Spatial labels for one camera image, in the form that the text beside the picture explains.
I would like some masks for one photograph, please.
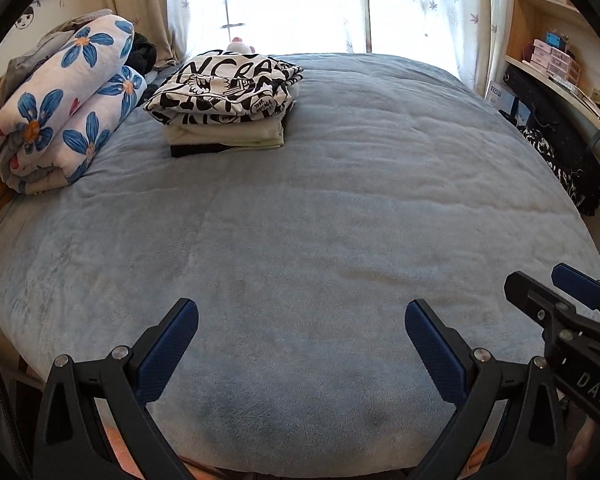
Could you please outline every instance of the floral blanket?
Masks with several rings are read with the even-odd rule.
[[[146,88],[123,66],[133,36],[133,25],[114,14],[88,23],[5,103],[0,178],[9,187],[32,194],[85,173]]]

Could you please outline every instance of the black and white patterned fabric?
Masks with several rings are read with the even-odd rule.
[[[542,158],[544,158],[549,168],[554,172],[564,190],[571,197],[578,211],[583,215],[593,216],[600,205],[600,191],[596,190],[593,193],[586,194],[578,189],[577,172],[571,171],[555,158],[554,148],[544,138],[540,130],[530,128],[529,126],[519,126],[518,130],[536,151],[542,155]]]
[[[288,88],[302,79],[301,72],[262,54],[211,50],[168,78],[144,109],[163,124],[183,113],[189,124],[256,121],[285,111]]]

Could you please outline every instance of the black bag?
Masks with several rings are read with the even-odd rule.
[[[599,195],[600,164],[587,150],[577,129],[547,96],[551,90],[518,67],[509,65],[505,83],[531,110],[527,126],[538,129],[554,149],[555,160],[571,171],[573,183],[584,195]]]

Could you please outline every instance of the gray blanket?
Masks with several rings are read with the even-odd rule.
[[[404,331],[426,298],[471,346],[527,362],[506,276],[600,278],[544,160],[441,70],[376,55],[305,68],[285,147],[173,159],[136,110],[73,186],[0,224],[0,329],[46,377],[103,357],[181,296],[200,328],[153,414],[176,452],[280,476],[415,465],[452,407]]]

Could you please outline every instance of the bed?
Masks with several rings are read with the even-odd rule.
[[[285,59],[305,71],[284,148],[174,159],[138,108],[73,186],[3,209],[0,330],[46,377],[188,297],[198,334],[149,406],[177,453],[295,477],[413,466],[452,407],[407,303],[526,362],[542,340],[506,276],[550,284],[566,262],[600,279],[600,256],[541,156],[448,73]]]

